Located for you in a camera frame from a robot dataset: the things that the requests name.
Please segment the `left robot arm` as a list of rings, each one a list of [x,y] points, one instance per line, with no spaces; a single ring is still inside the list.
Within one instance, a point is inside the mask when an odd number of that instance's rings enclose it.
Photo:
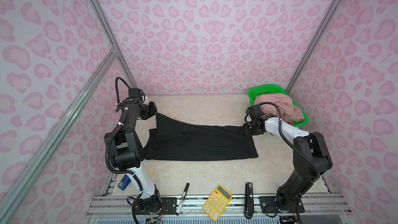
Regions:
[[[120,118],[112,132],[105,134],[105,162],[114,174],[127,175],[138,191],[133,206],[142,207],[150,214],[162,209],[162,200],[155,183],[149,178],[142,162],[143,145],[135,131],[139,119],[147,120],[158,112],[154,102],[145,104],[139,98],[130,98],[117,104]]]

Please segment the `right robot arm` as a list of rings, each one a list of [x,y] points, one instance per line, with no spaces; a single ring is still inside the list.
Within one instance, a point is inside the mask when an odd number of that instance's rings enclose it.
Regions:
[[[274,203],[283,213],[296,207],[321,175],[333,167],[328,147],[319,132],[303,131],[277,117],[265,119],[263,116],[243,124],[243,129],[249,136],[274,134],[293,150],[293,172],[278,188]]]

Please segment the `pink garment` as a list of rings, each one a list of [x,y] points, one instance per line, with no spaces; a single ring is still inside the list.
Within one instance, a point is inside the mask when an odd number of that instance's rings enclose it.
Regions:
[[[263,103],[263,105],[261,105],[261,110],[263,113],[279,116],[276,107],[274,107],[273,105],[264,104],[265,102],[275,104],[282,114],[282,120],[291,125],[305,120],[305,117],[300,108],[294,105],[291,97],[286,94],[263,94],[257,96],[254,101],[254,105],[260,105]]]

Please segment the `green plastic laundry basket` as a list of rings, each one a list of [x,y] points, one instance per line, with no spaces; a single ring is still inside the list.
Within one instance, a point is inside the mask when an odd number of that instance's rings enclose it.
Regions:
[[[282,87],[280,87],[278,85],[274,85],[274,84],[269,84],[269,85],[264,85],[264,86],[259,86],[259,87],[249,89],[247,95],[249,97],[250,104],[254,105],[254,101],[257,96],[263,95],[263,94],[272,94],[272,93],[283,93],[283,94],[288,95],[287,92]],[[302,113],[305,117],[305,120],[295,123],[295,124],[293,124],[293,126],[300,127],[300,126],[303,126],[304,124],[307,124],[307,122],[308,122],[307,115],[303,111],[302,111]]]

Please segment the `blue stapler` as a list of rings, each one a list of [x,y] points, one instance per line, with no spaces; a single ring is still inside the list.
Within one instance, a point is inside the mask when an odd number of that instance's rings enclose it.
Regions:
[[[129,184],[131,183],[130,177],[125,174],[118,183],[118,188],[122,191],[125,191]]]

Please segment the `black marker pen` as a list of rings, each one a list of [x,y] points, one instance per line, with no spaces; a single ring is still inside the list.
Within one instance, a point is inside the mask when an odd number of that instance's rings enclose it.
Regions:
[[[184,188],[183,194],[181,196],[180,202],[178,204],[178,207],[177,207],[177,210],[176,210],[176,213],[175,213],[176,216],[178,216],[180,214],[181,210],[182,210],[183,203],[184,203],[185,198],[187,196],[189,186],[190,186],[190,183],[186,183],[186,186]]]

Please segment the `black stapler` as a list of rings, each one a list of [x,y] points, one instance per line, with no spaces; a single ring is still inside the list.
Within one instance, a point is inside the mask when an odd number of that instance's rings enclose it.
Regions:
[[[252,219],[255,213],[253,185],[251,182],[245,184],[245,203],[244,216],[246,219]]]

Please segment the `aluminium mounting rail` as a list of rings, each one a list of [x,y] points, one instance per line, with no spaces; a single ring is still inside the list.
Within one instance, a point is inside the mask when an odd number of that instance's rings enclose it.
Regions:
[[[218,219],[219,224],[292,224],[295,213],[280,213],[270,218],[262,212],[265,204],[260,195],[254,196],[255,212],[252,219],[244,217],[244,195],[236,195]],[[181,213],[162,216],[163,224],[211,224],[213,221],[202,210],[207,195],[187,196]],[[307,193],[302,197],[304,212],[300,214],[305,224],[354,224],[350,207],[341,194]],[[85,224],[132,224],[131,206],[126,197],[94,197]]]

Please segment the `black shirt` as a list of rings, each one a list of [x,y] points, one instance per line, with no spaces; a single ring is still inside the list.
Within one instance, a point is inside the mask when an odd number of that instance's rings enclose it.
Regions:
[[[144,147],[146,160],[227,161],[257,158],[251,136],[243,127],[193,125],[156,115],[156,128],[149,130]]]

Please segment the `yellow calculator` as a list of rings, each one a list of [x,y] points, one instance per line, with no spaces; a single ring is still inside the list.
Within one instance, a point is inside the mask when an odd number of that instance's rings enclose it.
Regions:
[[[204,213],[214,222],[216,222],[230,203],[233,195],[222,185],[218,185],[209,195],[202,206]]]

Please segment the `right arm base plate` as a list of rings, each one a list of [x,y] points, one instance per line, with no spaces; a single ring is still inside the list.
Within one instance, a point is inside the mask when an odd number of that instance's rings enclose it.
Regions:
[[[293,213],[305,213],[305,208],[304,204],[300,200],[298,203],[298,206],[295,207],[295,204],[292,208],[289,210],[280,210],[277,205],[276,205],[276,196],[260,196],[259,197],[260,201],[260,207],[262,210],[263,214],[270,214],[273,215],[275,213],[277,214],[293,214]]]

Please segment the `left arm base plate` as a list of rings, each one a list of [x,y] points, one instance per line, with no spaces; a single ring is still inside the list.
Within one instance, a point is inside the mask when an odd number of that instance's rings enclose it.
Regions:
[[[162,204],[158,208],[145,205],[140,200],[133,209],[137,215],[175,215],[177,210],[177,198],[175,197],[161,197]]]

